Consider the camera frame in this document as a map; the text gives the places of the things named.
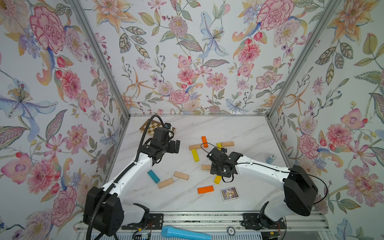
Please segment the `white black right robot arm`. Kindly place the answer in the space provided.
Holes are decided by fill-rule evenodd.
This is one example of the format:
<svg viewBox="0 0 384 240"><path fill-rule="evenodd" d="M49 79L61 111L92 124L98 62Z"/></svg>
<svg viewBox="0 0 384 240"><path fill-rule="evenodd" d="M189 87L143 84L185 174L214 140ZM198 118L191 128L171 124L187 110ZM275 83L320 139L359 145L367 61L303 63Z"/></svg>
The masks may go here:
<svg viewBox="0 0 384 240"><path fill-rule="evenodd" d="M232 152L229 155L220 148L213 148L207 158L212 162L211 174L222 178L246 175L273 185L284 194L262 206L257 216L243 220L256 230L271 229L284 217L297 214L303 217L311 215L316 204L318 188L312 176L297 165L291 168L277 167L253 160L243 154Z"/></svg>

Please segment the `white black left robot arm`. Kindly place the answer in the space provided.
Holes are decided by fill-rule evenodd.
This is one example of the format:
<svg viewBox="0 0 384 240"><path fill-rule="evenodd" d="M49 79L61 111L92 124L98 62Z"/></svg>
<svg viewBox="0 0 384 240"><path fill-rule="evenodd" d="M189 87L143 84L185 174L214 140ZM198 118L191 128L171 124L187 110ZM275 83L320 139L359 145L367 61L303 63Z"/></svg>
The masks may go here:
<svg viewBox="0 0 384 240"><path fill-rule="evenodd" d="M174 132L168 127L155 129L154 136L141 141L135 158L115 178L104 186L91 188L86 197L83 222L88 225L86 239L92 231L99 231L98 240L111 237L120 227L137 224L140 229L150 224L150 210L138 203L124 204L122 197L141 175L158 164L164 154L177 154L180 141L174 140Z"/></svg>

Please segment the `natural wood block centre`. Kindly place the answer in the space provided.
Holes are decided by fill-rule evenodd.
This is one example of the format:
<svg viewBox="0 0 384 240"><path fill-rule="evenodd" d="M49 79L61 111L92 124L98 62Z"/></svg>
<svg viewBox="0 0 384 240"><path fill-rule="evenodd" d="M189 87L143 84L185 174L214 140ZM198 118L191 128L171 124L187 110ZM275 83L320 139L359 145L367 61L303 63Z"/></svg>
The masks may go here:
<svg viewBox="0 0 384 240"><path fill-rule="evenodd" d="M210 171L211 170L211 165L201 165L201 170L202 171Z"/></svg>

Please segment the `natural wood block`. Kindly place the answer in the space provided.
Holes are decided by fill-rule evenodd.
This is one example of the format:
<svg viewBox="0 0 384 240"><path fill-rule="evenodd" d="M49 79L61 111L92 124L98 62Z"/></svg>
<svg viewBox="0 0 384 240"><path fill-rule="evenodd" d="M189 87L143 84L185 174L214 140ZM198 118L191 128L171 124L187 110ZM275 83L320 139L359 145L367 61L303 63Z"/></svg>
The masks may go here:
<svg viewBox="0 0 384 240"><path fill-rule="evenodd" d="M191 145L189 146L189 150L197 150L197 149L201 149L201 148L204 148L204 145L203 144L196 144L196 145Z"/></svg>
<svg viewBox="0 0 384 240"><path fill-rule="evenodd" d="M165 188L165 187L167 187L167 186L169 186L169 185L172 185L174 183L174 179L173 178L169 178L169 179L167 179L167 180L164 180L164 181L162 181L162 182L159 182L158 183L158 188L159 189L162 189L162 188Z"/></svg>
<svg viewBox="0 0 384 240"><path fill-rule="evenodd" d="M210 171L211 170L211 165L201 165L201 170L202 171Z"/></svg>
<svg viewBox="0 0 384 240"><path fill-rule="evenodd" d="M174 173L174 177L182 179L182 180L185 180L185 181L188 181L190 176L188 174L184 174L184 173L181 173L181 172L175 172Z"/></svg>
<svg viewBox="0 0 384 240"><path fill-rule="evenodd" d="M234 142L222 142L221 146L222 147L233 147L235 145Z"/></svg>

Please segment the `playing card box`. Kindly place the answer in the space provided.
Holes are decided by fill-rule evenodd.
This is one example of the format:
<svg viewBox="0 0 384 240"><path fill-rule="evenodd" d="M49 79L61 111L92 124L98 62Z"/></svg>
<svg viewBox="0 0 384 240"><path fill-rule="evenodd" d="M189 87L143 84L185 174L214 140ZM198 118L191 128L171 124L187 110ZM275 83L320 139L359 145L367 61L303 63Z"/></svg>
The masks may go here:
<svg viewBox="0 0 384 240"><path fill-rule="evenodd" d="M222 190L220 190L220 193L221 193L221 196L222 196L222 199L224 202L235 200L235 199L238 199L240 197L239 193L235 187L222 189Z"/></svg>

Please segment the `natural wood block upper left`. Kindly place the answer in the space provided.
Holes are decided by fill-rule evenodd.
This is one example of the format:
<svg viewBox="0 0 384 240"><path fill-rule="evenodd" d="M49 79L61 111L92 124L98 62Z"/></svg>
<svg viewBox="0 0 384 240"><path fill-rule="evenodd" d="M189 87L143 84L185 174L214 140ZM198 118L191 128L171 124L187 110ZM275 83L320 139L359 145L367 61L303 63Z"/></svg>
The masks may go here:
<svg viewBox="0 0 384 240"><path fill-rule="evenodd" d="M196 144L196 145L191 145L189 146L189 150L197 150L197 149L201 149L201 148L204 148L204 145L203 144Z"/></svg>

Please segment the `natural wood block upper right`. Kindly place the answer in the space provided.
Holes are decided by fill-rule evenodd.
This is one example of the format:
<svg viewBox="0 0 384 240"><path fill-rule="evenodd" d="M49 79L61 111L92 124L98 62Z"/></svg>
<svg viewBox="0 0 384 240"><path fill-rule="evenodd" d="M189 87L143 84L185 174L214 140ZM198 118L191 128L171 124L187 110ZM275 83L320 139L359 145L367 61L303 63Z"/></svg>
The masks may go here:
<svg viewBox="0 0 384 240"><path fill-rule="evenodd" d="M233 147L235 145L234 142L222 142L221 146L222 147Z"/></svg>

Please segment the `wooden folding chessboard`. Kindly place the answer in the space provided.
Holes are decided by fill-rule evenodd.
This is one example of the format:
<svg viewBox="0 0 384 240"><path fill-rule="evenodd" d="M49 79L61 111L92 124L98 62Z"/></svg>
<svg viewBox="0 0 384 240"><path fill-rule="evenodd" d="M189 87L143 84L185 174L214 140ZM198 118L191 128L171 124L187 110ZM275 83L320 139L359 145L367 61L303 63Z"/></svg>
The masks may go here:
<svg viewBox="0 0 384 240"><path fill-rule="evenodd" d="M148 119L141 127L140 127L140 132L146 133L148 136L158 136L159 134L163 133L170 133L174 132L175 133L176 129L172 127L172 130L166 129L163 127L163 124L161 122L155 121Z"/></svg>

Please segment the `orange block front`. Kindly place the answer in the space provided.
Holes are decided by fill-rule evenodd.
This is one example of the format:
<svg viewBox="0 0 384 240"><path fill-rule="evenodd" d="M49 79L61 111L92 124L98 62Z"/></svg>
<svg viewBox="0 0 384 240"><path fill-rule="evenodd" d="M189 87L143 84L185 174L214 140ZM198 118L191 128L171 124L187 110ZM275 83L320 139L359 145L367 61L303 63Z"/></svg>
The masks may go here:
<svg viewBox="0 0 384 240"><path fill-rule="evenodd" d="M206 186L206 187L198 188L198 194L199 195L206 194L206 193L211 193L213 191L214 191L214 187L213 186Z"/></svg>

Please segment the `orange block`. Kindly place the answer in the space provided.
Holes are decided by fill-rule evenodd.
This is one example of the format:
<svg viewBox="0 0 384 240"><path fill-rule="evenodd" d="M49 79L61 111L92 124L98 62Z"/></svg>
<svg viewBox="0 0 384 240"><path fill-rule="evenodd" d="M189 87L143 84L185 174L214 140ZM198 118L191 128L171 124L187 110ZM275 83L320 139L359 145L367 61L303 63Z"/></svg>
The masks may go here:
<svg viewBox="0 0 384 240"><path fill-rule="evenodd" d="M204 148L208 148L209 147L206 136L202 136L202 142L203 142L203 147Z"/></svg>
<svg viewBox="0 0 384 240"><path fill-rule="evenodd" d="M214 191L214 187L213 186L206 186L206 187L198 188L198 194L199 195L206 194L206 193L211 193L213 191Z"/></svg>

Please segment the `orange block upper centre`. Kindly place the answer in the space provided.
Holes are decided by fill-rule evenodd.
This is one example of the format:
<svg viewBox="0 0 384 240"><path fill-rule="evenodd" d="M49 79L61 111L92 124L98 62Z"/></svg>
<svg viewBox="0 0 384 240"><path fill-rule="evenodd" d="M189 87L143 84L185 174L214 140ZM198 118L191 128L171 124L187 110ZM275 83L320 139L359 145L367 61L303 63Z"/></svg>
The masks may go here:
<svg viewBox="0 0 384 240"><path fill-rule="evenodd" d="M202 136L202 142L203 142L203 147L204 148L208 148L209 147L206 136Z"/></svg>

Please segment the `teal block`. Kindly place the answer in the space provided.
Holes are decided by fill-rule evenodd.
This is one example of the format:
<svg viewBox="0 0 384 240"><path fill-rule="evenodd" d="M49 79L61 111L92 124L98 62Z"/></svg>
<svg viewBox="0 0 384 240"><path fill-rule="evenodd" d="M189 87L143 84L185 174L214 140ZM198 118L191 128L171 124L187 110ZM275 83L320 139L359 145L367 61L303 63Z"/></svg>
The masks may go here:
<svg viewBox="0 0 384 240"><path fill-rule="evenodd" d="M156 184L160 182L159 177L152 170L148 171L148 175Z"/></svg>

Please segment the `natural wood block lower middle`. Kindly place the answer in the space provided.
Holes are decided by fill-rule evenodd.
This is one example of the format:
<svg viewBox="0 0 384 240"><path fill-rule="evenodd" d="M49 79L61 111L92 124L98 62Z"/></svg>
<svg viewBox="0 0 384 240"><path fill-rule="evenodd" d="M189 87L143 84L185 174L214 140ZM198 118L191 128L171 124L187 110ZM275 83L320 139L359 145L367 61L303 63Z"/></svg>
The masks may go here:
<svg viewBox="0 0 384 240"><path fill-rule="evenodd" d="M188 181L190 176L188 174L184 174L184 173L181 173L181 172L175 172L174 173L174 177L182 179L182 180L185 180L185 181Z"/></svg>

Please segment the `natural wood block lower left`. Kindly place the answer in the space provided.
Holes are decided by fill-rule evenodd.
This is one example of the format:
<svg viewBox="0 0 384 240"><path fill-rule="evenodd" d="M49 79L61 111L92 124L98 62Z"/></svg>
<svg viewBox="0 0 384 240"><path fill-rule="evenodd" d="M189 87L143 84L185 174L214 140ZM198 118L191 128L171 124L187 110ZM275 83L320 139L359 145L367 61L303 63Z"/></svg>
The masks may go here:
<svg viewBox="0 0 384 240"><path fill-rule="evenodd" d="M167 187L167 186L169 186L169 185L172 185L174 183L174 179L173 178L169 178L169 179L167 179L167 180L164 180L164 181L162 181L162 182L159 182L158 183L158 188L159 189L162 189L162 188L165 188L165 187Z"/></svg>

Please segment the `blue microphone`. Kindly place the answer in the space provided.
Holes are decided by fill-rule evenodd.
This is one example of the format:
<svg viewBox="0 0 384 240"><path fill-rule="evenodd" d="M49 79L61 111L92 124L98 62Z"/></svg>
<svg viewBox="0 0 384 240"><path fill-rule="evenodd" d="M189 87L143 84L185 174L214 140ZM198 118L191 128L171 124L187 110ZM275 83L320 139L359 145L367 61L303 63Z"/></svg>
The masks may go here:
<svg viewBox="0 0 384 240"><path fill-rule="evenodd" d="M185 240L211 240L212 236L204 233L176 229L170 226L162 228L161 235L164 238L180 238Z"/></svg>

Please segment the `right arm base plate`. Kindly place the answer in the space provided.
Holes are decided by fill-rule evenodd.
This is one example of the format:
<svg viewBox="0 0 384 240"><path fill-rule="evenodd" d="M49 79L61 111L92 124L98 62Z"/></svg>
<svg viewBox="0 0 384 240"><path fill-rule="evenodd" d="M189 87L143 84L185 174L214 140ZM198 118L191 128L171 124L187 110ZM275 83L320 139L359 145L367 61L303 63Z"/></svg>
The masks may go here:
<svg viewBox="0 0 384 240"><path fill-rule="evenodd" d="M241 225L245 227L246 230L285 230L287 228L284 218L274 222L263 214L259 216L258 213L244 213L242 216L243 220Z"/></svg>

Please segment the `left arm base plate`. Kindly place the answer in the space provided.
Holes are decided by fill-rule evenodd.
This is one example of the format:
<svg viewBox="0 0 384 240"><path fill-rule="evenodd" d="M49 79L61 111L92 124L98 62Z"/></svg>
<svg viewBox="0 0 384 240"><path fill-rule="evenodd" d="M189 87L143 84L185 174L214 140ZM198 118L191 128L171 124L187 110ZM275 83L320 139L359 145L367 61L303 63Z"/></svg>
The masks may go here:
<svg viewBox="0 0 384 240"><path fill-rule="evenodd" d="M139 230L147 227L149 230L161 230L164 223L164 214L149 214L138 224L122 226L122 230Z"/></svg>

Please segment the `aluminium front rail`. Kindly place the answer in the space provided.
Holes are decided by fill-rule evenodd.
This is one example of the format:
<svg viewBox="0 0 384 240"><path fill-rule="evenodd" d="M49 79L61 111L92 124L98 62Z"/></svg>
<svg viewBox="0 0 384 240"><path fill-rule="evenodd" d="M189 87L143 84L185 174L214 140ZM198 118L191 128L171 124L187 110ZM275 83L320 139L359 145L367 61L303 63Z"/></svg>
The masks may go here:
<svg viewBox="0 0 384 240"><path fill-rule="evenodd" d="M224 232L234 227L236 232L246 231L241 225L244 213L258 211L208 211L208 212L152 212L164 214L163 227L171 226L178 229L196 232ZM288 232L328 232L329 225L320 212L312 212L310 216L290 215L284 217Z"/></svg>

